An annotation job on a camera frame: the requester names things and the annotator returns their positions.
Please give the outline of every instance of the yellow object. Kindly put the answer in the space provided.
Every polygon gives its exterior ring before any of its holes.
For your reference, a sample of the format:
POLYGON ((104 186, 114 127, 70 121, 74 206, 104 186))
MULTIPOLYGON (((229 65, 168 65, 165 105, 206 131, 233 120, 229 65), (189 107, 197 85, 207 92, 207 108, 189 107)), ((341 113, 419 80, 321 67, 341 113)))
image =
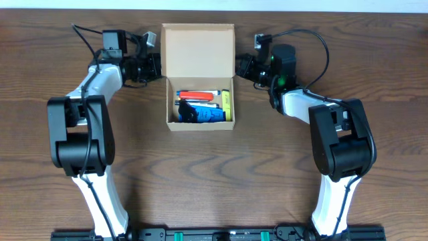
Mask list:
POLYGON ((230 93, 228 90, 221 91, 221 99, 223 101, 223 112, 225 113, 226 121, 232 121, 232 114, 230 110, 230 93))

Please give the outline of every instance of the black bracket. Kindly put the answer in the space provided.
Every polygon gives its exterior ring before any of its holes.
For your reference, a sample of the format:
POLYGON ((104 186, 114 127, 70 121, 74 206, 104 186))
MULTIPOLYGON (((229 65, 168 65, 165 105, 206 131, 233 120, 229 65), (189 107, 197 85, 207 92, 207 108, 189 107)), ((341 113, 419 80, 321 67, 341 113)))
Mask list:
MULTIPOLYGON (((101 176, 114 160, 114 137, 104 96, 86 98, 92 128, 92 149, 86 173, 101 176)), ((75 177, 83 167, 88 148, 88 133, 69 133, 85 113, 80 99, 53 97, 47 102, 47 121, 51 158, 56 167, 62 167, 67 176, 75 177)))
POLYGON ((332 108, 326 105, 309 108, 312 152, 315 164, 323 175, 329 175, 332 181, 342 177, 359 175, 370 165, 370 142, 364 124, 357 119, 357 114, 367 126, 367 118, 362 102, 357 99, 344 101, 355 113, 347 112, 343 118, 342 107, 332 108), (351 134, 338 137, 336 127, 351 130, 351 134))

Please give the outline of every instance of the brown wood surface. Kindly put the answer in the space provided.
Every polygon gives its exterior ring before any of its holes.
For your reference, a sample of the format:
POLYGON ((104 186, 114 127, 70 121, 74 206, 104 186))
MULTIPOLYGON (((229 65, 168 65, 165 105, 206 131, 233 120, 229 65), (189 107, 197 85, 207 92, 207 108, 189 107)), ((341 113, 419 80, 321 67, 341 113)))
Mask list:
MULTIPOLYGON (((331 65, 313 91, 360 98, 378 147, 348 223, 381 224, 388 240, 428 238, 428 15, 2 9, 0 240, 47 240, 54 230, 93 227, 82 194, 49 156, 46 102, 72 91, 91 58, 71 22, 136 33, 160 33, 161 23, 234 23, 237 54, 253 52, 255 33, 316 30, 331 65)), ((85 35, 101 46, 100 36, 85 35)), ((322 70, 324 50, 314 37, 275 41, 296 46, 300 81, 322 70)), ((137 226, 306 222, 320 185, 309 126, 279 115, 265 92, 241 78, 235 105, 233 131, 172 133, 165 80, 117 93, 109 105, 113 172, 137 226)))

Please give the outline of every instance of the white object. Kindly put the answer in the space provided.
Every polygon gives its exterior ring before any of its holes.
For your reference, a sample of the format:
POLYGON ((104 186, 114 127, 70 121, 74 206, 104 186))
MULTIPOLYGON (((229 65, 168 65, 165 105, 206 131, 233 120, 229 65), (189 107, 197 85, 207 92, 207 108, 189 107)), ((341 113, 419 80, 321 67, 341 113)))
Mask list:
POLYGON ((428 13, 426 0, 2 0, 1 8, 428 13))
MULTIPOLYGON (((351 177, 343 177, 339 182, 335 183, 329 178, 329 176, 322 176, 318 204, 316 205, 315 211, 312 213, 312 222, 314 223, 315 229, 320 235, 330 236, 333 234, 334 227, 336 226, 337 218, 342 207, 346 191, 345 187, 348 185, 348 182, 351 179, 356 177, 356 175, 351 177)), ((348 198, 346 199, 343 215, 336 231, 337 234, 341 233, 348 227, 346 224, 346 216, 348 215, 352 195, 360 181, 361 179, 355 181, 350 186, 350 191, 348 198)))
MULTIPOLYGON (((79 84, 79 86, 67 94, 70 98, 81 98, 82 97, 82 86, 91 78, 95 73, 96 66, 90 66, 88 75, 79 84)), ((91 81, 85 96, 91 95, 104 95, 106 104, 110 101, 116 91, 122 87, 122 74, 120 68, 113 64, 100 64, 100 73, 95 76, 95 79, 91 81)))
POLYGON ((282 109, 284 114, 299 118, 309 124, 309 107, 318 105, 333 106, 331 102, 324 102, 317 98, 305 95, 302 89, 292 90, 282 95, 282 109))
MULTIPOLYGON (((125 234, 128 227, 128 213, 120 203, 116 186, 114 185, 111 166, 108 165, 106 167, 104 175, 101 177, 96 173, 91 173, 85 174, 84 178, 89 179, 89 181, 93 183, 92 186, 101 202, 103 210, 106 212, 114 235, 117 237, 119 234, 125 234)), ((91 211, 92 218, 95 223, 95 235, 102 236, 103 238, 111 238, 107 223, 101 214, 100 208, 98 207, 88 184, 79 177, 72 177, 72 179, 74 183, 78 185, 80 191, 82 191, 89 210, 91 211)))

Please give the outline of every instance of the white wall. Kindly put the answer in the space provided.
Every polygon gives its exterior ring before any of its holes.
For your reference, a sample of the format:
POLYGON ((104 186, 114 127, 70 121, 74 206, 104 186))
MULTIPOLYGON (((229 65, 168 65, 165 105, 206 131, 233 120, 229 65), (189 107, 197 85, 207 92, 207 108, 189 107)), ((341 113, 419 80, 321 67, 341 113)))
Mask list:
POLYGON ((1 0, 0 8, 428 13, 428 0, 1 0))

